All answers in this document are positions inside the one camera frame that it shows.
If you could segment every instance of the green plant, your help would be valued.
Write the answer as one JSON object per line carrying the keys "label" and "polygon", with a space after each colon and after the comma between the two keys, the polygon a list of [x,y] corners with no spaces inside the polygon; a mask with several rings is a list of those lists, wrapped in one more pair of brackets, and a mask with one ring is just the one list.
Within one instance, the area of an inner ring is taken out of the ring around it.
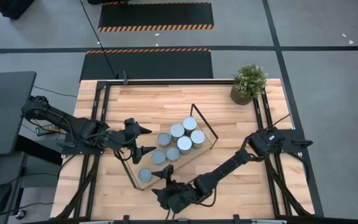
{"label": "green plant", "polygon": [[266,85],[266,76],[257,65],[244,65],[234,75],[234,88],[241,97],[255,97]]}

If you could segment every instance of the gray floor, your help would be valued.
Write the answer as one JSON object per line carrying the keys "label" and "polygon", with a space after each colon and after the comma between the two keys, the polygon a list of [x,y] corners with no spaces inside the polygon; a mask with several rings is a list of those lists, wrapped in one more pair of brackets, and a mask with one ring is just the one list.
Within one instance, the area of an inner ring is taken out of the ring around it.
{"label": "gray floor", "polygon": [[[134,0],[163,1],[169,0]],[[99,36],[106,47],[273,45],[262,1],[210,2],[213,30],[105,32]],[[358,46],[358,0],[268,3],[282,46]],[[85,6],[96,26],[101,6]],[[0,49],[97,46],[77,0],[38,0],[18,21],[0,15]],[[270,78],[281,78],[274,51],[214,50],[211,56],[214,78],[232,77],[248,63],[262,66]],[[314,141],[309,151],[324,214],[358,219],[358,51],[297,51],[283,56],[303,129]],[[0,72],[34,70],[38,73],[36,86],[76,95],[83,59],[84,53],[0,54]],[[74,97],[38,89],[33,95],[45,95],[52,105],[73,112]],[[24,124],[34,130],[31,124]],[[21,134],[32,139],[57,137],[37,138],[26,128]],[[29,189],[22,204],[51,202],[53,196],[54,188]],[[22,222],[45,220],[49,212],[50,207],[29,208]]]}

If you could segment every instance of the tin can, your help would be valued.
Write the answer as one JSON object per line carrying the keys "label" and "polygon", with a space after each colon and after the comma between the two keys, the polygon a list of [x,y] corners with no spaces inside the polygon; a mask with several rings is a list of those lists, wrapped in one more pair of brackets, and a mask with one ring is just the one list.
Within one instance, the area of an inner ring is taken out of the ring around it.
{"label": "tin can", "polygon": [[191,141],[193,149],[199,149],[203,147],[203,143],[205,141],[205,134],[203,131],[195,130],[191,133]]}
{"label": "tin can", "polygon": [[185,128],[185,134],[190,136],[191,132],[194,131],[197,127],[196,119],[192,116],[185,118],[183,120],[183,127]]}
{"label": "tin can", "polygon": [[163,164],[166,158],[167,157],[165,156],[165,152],[160,149],[154,150],[152,154],[152,161],[155,165]]}
{"label": "tin can", "polygon": [[171,162],[176,162],[179,159],[180,151],[176,147],[169,147],[165,152],[167,159]]}
{"label": "tin can", "polygon": [[185,129],[181,124],[174,124],[171,126],[171,138],[173,142],[178,142],[178,139],[185,134]]}
{"label": "tin can", "polygon": [[157,141],[161,147],[168,147],[171,144],[171,136],[168,133],[160,133]]}
{"label": "tin can", "polygon": [[187,155],[191,150],[191,139],[187,136],[182,136],[178,140],[178,149],[181,155]]}
{"label": "tin can", "polygon": [[152,173],[149,169],[141,169],[138,173],[138,178],[141,182],[147,183],[152,179]]}

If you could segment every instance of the plant pot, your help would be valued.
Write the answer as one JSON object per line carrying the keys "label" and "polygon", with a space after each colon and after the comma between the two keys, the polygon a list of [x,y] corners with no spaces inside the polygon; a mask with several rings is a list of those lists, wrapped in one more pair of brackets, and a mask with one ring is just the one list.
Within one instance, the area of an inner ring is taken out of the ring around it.
{"label": "plant pot", "polygon": [[252,99],[254,99],[254,97],[252,96],[246,96],[246,97],[241,96],[239,91],[237,91],[237,89],[234,86],[231,88],[230,97],[232,101],[237,103],[238,105],[246,105],[250,103]]}

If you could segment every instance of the wooden table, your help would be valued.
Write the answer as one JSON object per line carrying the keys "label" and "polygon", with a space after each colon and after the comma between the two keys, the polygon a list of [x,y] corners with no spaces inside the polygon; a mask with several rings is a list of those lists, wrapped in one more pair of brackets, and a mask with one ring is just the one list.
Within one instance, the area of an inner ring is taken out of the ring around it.
{"label": "wooden table", "polygon": [[[74,116],[90,118],[96,82],[81,82]],[[113,86],[109,95],[106,122],[111,129],[122,129],[123,121],[131,117],[145,128],[159,131],[163,126],[171,125],[174,120],[188,116],[190,105],[194,103],[219,139],[212,150],[204,152],[175,171],[174,179],[187,181],[217,168],[234,155],[247,135],[257,130],[253,104],[236,105],[229,97],[230,89],[230,85]],[[267,80],[266,92],[272,119],[276,122],[288,114],[281,81]],[[266,127],[263,110],[262,117]],[[291,126],[290,118],[277,124],[282,129],[290,129]],[[282,154],[281,159],[288,188],[302,206],[313,213],[302,163],[286,154]],[[82,161],[83,156],[76,156],[63,168],[51,217],[58,215],[76,192]],[[122,220],[124,215],[130,215],[131,220],[164,219],[167,211],[160,208],[157,196],[151,192],[151,188],[161,189],[164,185],[165,182],[160,180],[144,191],[134,189],[122,164],[110,150],[106,150],[100,159],[92,220]],[[277,186],[276,190],[283,214],[283,200]],[[87,196],[88,193],[85,192],[82,215],[85,214]],[[204,203],[209,204],[212,199],[210,197]],[[220,181],[215,206],[206,208],[190,205],[176,214],[175,218],[232,219],[233,214],[239,214],[240,218],[274,217],[263,162],[250,162]]]}

